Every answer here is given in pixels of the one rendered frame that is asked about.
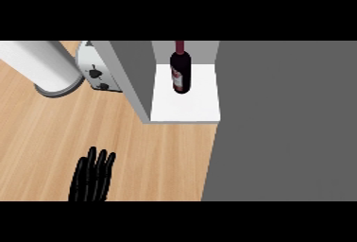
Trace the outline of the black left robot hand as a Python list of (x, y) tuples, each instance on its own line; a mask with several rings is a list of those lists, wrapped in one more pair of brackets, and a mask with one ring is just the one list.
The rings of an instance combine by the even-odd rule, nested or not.
[(107, 199), (114, 153), (106, 149), (95, 152), (88, 148), (88, 155), (80, 157), (72, 174), (67, 200), (104, 201)]

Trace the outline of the grey open cabinet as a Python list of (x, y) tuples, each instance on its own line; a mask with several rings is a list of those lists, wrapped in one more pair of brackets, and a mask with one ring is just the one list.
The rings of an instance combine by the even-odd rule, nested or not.
[(184, 94), (172, 89), (172, 41), (94, 41), (91, 44), (144, 124), (219, 121), (216, 41), (184, 42), (191, 56), (191, 87)]

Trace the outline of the dark red wine bottle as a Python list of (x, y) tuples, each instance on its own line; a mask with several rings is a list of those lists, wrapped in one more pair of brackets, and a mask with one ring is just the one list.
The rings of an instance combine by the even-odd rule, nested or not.
[(184, 94), (191, 87), (191, 56), (184, 50), (184, 42), (175, 42), (175, 51), (169, 56), (172, 89)]

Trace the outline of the dark grey cabinet door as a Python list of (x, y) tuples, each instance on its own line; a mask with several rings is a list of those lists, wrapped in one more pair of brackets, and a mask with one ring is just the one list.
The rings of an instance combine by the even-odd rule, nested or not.
[(357, 42), (224, 42), (204, 200), (357, 200)]

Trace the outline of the white cylindrical appliance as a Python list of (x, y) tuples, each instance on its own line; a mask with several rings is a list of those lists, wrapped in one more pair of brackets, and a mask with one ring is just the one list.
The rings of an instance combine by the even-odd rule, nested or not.
[(58, 41), (0, 41), (0, 60), (48, 98), (69, 95), (83, 82), (75, 59)]

